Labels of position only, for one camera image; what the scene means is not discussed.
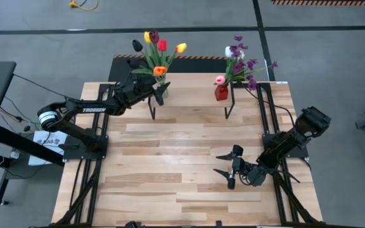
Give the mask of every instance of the white flower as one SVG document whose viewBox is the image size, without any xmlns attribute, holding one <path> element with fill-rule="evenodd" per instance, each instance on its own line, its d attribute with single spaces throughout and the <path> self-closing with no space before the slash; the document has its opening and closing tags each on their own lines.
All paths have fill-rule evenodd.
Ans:
<svg viewBox="0 0 365 228">
<path fill-rule="evenodd" d="M 241 53 L 240 58 L 243 59 L 245 57 L 245 53 L 243 51 L 240 51 L 240 53 Z M 233 53 L 231 52 L 231 46 L 226 47 L 225 48 L 225 56 L 227 58 L 230 58 L 230 57 L 232 57 L 232 54 Z"/>
</svg>

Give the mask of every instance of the tulip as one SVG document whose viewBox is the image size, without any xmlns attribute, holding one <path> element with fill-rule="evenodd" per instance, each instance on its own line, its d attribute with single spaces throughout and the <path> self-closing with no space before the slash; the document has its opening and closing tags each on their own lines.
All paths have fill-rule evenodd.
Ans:
<svg viewBox="0 0 365 228">
<path fill-rule="evenodd" d="M 149 32 L 149 35 L 150 35 L 150 41 L 154 44 L 157 44 L 157 42 L 159 40 L 158 33 L 156 31 L 153 31 L 153 32 Z"/>
<path fill-rule="evenodd" d="M 178 54 L 181 54 L 185 51 L 185 49 L 187 49 L 187 44 L 186 43 L 182 43 L 182 44 L 178 44 L 176 46 L 176 51 Z"/>
<path fill-rule="evenodd" d="M 165 41 L 165 40 L 160 40 L 160 42 L 158 42 L 157 49 L 158 49 L 159 51 L 166 51 L 166 50 L 167 50 L 167 41 Z"/>
<path fill-rule="evenodd" d="M 143 47 L 142 47 L 142 44 L 137 41 L 137 40 L 133 40 L 132 41 L 132 45 L 133 45 L 133 49 L 136 51 L 136 52 L 140 52 L 142 51 Z"/>
<path fill-rule="evenodd" d="M 215 79 L 215 82 L 218 85 L 223 85 L 223 83 L 225 83 L 225 77 L 222 76 L 222 75 L 217 76 L 216 79 Z"/>
<path fill-rule="evenodd" d="M 163 74 L 165 74 L 166 72 L 167 72 L 167 67 L 165 66 L 156 66 L 153 69 L 153 75 L 157 77 L 163 76 Z"/>
<path fill-rule="evenodd" d="M 231 51 L 231 46 L 226 47 L 225 48 L 225 56 L 227 58 L 231 58 L 232 55 L 233 55 L 233 52 Z M 243 59 L 244 57 L 245 57 L 245 53 L 242 50 L 240 50 L 240 58 Z"/>
<path fill-rule="evenodd" d="M 150 34 L 149 32 L 144 32 L 144 41 L 148 44 L 151 44 L 151 40 L 150 40 Z"/>
</svg>

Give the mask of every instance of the wooden tabletop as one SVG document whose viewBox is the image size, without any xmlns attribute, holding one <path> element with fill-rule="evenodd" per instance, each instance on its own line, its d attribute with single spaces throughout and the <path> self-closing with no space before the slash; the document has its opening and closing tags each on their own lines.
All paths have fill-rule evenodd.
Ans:
<svg viewBox="0 0 365 228">
<path fill-rule="evenodd" d="M 168 73 L 166 81 L 171 82 L 168 87 L 169 97 L 161 107 L 230 107 L 230 92 L 226 100 L 215 99 L 214 82 L 218 75 L 223 73 Z M 159 107 L 155 99 L 151 100 L 151 105 Z"/>
<path fill-rule="evenodd" d="M 96 99 L 98 87 L 99 83 L 85 83 L 82 99 Z M 271 82 L 271 87 L 274 103 L 295 117 L 288 84 Z M 243 158 L 248 162 L 255 162 L 263 152 L 259 103 L 244 89 L 234 89 L 234 94 L 236 105 L 228 120 L 220 108 L 209 107 L 162 107 L 152 120 L 147 102 L 120 117 L 110 117 L 110 145 L 99 178 L 93 225 L 124 225 L 130 220 L 146 225 L 215 225 L 216 220 L 224 225 L 280 224 L 271 176 L 259 187 L 236 181 L 232 191 L 225 178 L 212 170 L 231 167 L 230 161 L 215 156 L 228 154 L 233 144 L 244 147 Z M 276 112 L 280 129 L 290 129 L 288 114 Z M 91 127 L 92 121 L 92 115 L 77 116 L 81 127 Z M 295 195 L 321 220 L 309 168 L 296 158 L 287 161 L 289 171 L 301 181 L 292 182 Z M 68 210 L 78 163 L 65 165 L 53 222 Z M 285 193 L 283 197 L 290 220 Z M 84 207 L 82 221 L 86 215 Z"/>
</svg>

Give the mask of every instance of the pink flower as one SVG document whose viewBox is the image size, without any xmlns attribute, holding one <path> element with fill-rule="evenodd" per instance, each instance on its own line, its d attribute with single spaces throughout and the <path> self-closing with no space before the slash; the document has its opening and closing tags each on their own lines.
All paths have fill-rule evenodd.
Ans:
<svg viewBox="0 0 365 228">
<path fill-rule="evenodd" d="M 217 76 L 216 79 L 215 79 L 215 82 L 218 85 L 223 85 L 223 83 L 225 83 L 225 77 L 222 76 L 222 75 Z"/>
</svg>

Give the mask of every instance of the red vase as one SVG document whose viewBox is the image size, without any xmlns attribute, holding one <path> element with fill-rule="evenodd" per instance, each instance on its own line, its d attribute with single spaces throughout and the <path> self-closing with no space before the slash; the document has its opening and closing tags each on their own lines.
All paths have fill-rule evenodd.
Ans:
<svg viewBox="0 0 365 228">
<path fill-rule="evenodd" d="M 223 101 L 227 99 L 227 85 L 218 85 L 215 90 L 215 98 L 217 101 Z"/>
</svg>

